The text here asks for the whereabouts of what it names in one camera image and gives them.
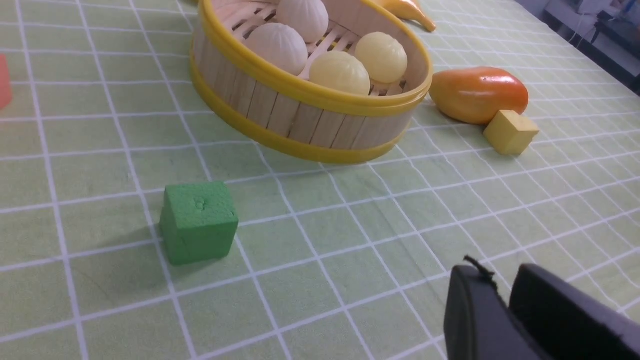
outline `yellow rim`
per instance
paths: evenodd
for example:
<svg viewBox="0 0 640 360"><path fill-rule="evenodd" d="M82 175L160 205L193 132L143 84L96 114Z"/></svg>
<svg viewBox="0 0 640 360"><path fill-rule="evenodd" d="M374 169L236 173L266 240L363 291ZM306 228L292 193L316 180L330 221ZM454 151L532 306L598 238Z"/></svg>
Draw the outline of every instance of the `yellow rim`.
<svg viewBox="0 0 640 360"><path fill-rule="evenodd" d="M386 154L393 146L400 141L406 129L392 141L372 149L364 150L337 150L318 147L306 143L297 142L284 138L272 131L256 125L256 123L245 118L236 110L233 110L222 99L220 99L205 83L198 67L196 66L193 53L190 55L191 80L193 86L200 94L200 97L209 107L218 114L227 124L240 131L251 139L270 147L284 154L301 158L304 160L318 161L321 163L355 164L364 163L369 160L379 158Z"/></svg>
<svg viewBox="0 0 640 360"><path fill-rule="evenodd" d="M400 95L371 97L338 92L304 81L264 61L237 41L218 21L210 0L200 1L198 12L207 38L227 59L252 78L292 99L337 113L370 117L397 115L416 107L427 95L433 79L433 64L429 53L418 37L397 17L370 0L354 1L361 1L385 16L401 28L418 47L428 67L427 78L416 89Z"/></svg>

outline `toy fruit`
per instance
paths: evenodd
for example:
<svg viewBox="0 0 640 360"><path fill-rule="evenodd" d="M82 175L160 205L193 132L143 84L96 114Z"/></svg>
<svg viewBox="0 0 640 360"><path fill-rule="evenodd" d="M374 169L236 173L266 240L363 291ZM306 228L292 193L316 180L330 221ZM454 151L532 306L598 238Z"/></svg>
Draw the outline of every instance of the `toy fruit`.
<svg viewBox="0 0 640 360"><path fill-rule="evenodd" d="M445 115L467 124L487 125L500 110L527 109L529 92L505 70L495 67L453 69L433 74L429 91Z"/></svg>
<svg viewBox="0 0 640 360"><path fill-rule="evenodd" d="M367 69L344 51L329 51L318 56L309 67L309 81L355 95L369 95L371 89Z"/></svg>
<svg viewBox="0 0 640 360"><path fill-rule="evenodd" d="M353 54L369 72L371 79L391 84L400 80L408 63L404 47L385 33L369 33L356 45Z"/></svg>
<svg viewBox="0 0 640 360"><path fill-rule="evenodd" d="M281 0L276 19L296 30L308 44L320 40L329 27L329 14L322 0Z"/></svg>
<svg viewBox="0 0 640 360"><path fill-rule="evenodd" d="M404 20L415 20L432 33L436 30L436 24L420 8L417 0L373 0L386 11Z"/></svg>
<svg viewBox="0 0 640 360"><path fill-rule="evenodd" d="M289 26L271 22L249 35L244 45L256 55L281 68L300 75L307 64L307 45L300 34Z"/></svg>

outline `yellow steamed bun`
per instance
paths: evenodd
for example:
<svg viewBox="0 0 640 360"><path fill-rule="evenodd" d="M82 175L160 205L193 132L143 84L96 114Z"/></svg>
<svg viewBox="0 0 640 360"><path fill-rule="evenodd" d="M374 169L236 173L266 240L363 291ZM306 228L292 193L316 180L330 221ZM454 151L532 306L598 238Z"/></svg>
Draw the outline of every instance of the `yellow steamed bun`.
<svg viewBox="0 0 640 360"><path fill-rule="evenodd" d="M342 51L329 51L318 56L309 68L309 81L355 95L369 95L371 89L369 73L364 65Z"/></svg>
<svg viewBox="0 0 640 360"><path fill-rule="evenodd" d="M404 47L385 33L369 33L356 45L354 56L362 62L371 79L391 84L400 80L407 67Z"/></svg>

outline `bamboo steamer basket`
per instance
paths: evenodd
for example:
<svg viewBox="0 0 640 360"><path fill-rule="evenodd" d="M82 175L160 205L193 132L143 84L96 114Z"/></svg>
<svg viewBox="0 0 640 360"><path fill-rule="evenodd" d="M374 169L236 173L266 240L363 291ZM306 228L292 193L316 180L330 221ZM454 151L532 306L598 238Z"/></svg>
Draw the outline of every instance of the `bamboo steamer basket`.
<svg viewBox="0 0 640 360"><path fill-rule="evenodd" d="M323 0L330 24L308 44L308 62L293 76L243 45L260 25L275 22L279 0L201 0L191 46L191 78L209 107L227 124L276 151L324 163L362 163L387 153L402 138L427 95L433 64L417 36L370 0ZM315 58L355 51L375 31L403 45L408 67L394 84L372 81L369 96L308 81Z"/></svg>

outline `plastic food toy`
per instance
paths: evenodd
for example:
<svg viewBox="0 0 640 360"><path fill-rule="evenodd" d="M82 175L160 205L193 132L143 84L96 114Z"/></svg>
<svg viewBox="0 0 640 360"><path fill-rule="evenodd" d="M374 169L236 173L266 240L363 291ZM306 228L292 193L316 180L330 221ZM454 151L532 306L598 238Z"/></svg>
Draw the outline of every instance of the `plastic food toy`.
<svg viewBox="0 0 640 360"><path fill-rule="evenodd" d="M276 19L295 29L310 44L320 40L329 27L322 0L280 0Z"/></svg>
<svg viewBox="0 0 640 360"><path fill-rule="evenodd" d="M190 57L191 79L202 99L242 134L297 158L346 164L387 153L431 86L433 64L422 41L371 0L323 0L329 26L320 40L306 45L307 64L295 76L243 45L261 26L279 22L278 3L200 1ZM375 32L389 34L404 48L407 68L401 79L391 84L369 80L366 94L309 81L321 55L354 55L358 41Z"/></svg>
<svg viewBox="0 0 640 360"><path fill-rule="evenodd" d="M385 33L370 33L356 45L355 57L362 62L371 79L383 84L400 80L406 72L404 47Z"/></svg>
<svg viewBox="0 0 640 360"><path fill-rule="evenodd" d="M436 24L420 8L414 0L374 0L376 4L400 19L415 20L428 32L436 31Z"/></svg>
<svg viewBox="0 0 640 360"><path fill-rule="evenodd" d="M484 129L484 137L501 155L521 155L540 132L531 119L513 110L500 110Z"/></svg>
<svg viewBox="0 0 640 360"><path fill-rule="evenodd" d="M224 258L237 228L234 202L222 181L164 188L160 230L171 265Z"/></svg>
<svg viewBox="0 0 640 360"><path fill-rule="evenodd" d="M280 69L300 75L307 64L307 45L300 34L289 26L265 24L254 30L244 46Z"/></svg>
<svg viewBox="0 0 640 360"><path fill-rule="evenodd" d="M343 51L330 51L316 58L309 68L309 81L338 91L369 95L371 82L364 65Z"/></svg>
<svg viewBox="0 0 640 360"><path fill-rule="evenodd" d="M487 125L499 110L519 115L529 105L524 84L505 70L471 67L438 72L429 91L445 115L467 124Z"/></svg>
<svg viewBox="0 0 640 360"><path fill-rule="evenodd" d="M7 65L6 56L0 54L0 110L9 105L12 99L9 65Z"/></svg>

